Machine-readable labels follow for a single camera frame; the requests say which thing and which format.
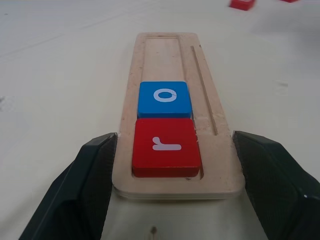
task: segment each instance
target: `white tabletop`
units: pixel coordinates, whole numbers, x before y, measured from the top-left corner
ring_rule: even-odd
[[[230,130],[282,145],[320,180],[317,0],[0,2],[0,239],[17,239],[52,181],[117,132],[136,35],[198,34]],[[244,193],[140,202],[112,194],[103,240],[266,240]]]

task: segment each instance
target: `wood grain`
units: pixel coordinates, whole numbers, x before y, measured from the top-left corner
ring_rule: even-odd
[[[137,178],[132,152],[141,81],[187,82],[202,170],[194,178]],[[224,199],[245,185],[226,117],[194,33],[140,33],[135,42],[115,153],[112,182],[135,199]]]

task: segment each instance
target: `blue letter tile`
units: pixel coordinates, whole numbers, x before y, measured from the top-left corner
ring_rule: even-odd
[[[184,81],[140,83],[138,118],[190,118],[191,101]]]

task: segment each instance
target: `red letter tile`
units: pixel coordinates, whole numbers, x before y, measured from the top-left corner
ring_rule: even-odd
[[[132,171],[139,178],[195,177],[201,157],[189,118],[140,118],[135,123]]]

